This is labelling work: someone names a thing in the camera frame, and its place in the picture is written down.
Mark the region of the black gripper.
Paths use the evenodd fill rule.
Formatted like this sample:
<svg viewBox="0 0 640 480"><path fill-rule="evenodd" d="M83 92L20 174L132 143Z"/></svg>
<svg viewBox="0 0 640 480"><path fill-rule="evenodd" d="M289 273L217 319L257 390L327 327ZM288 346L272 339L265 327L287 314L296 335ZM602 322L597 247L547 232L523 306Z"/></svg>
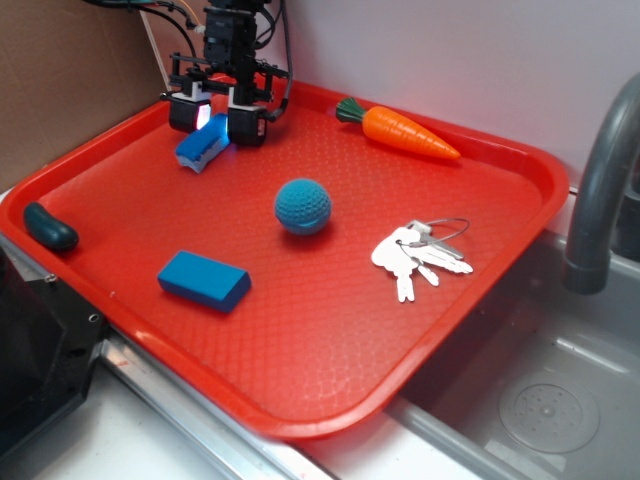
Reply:
<svg viewBox="0 0 640 480"><path fill-rule="evenodd" d="M171 55L173 88L161 95L169 101L169 126L190 134L211 117L211 94L228 97L229 140L260 147L267 133L266 108L273 100L273 80L290 79L290 70L260 60L257 52L271 41L277 22L288 30L286 8L271 14L265 4L211 4L204 8L203 53Z"/></svg>

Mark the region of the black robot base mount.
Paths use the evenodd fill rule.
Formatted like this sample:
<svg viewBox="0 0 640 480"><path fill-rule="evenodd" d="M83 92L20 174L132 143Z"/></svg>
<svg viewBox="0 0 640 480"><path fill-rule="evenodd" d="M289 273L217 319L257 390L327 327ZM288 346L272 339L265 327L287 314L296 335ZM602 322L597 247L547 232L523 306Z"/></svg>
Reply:
<svg viewBox="0 0 640 480"><path fill-rule="evenodd" d="M1 458L81 405L105 318L62 279L26 280L1 252Z"/></svg>

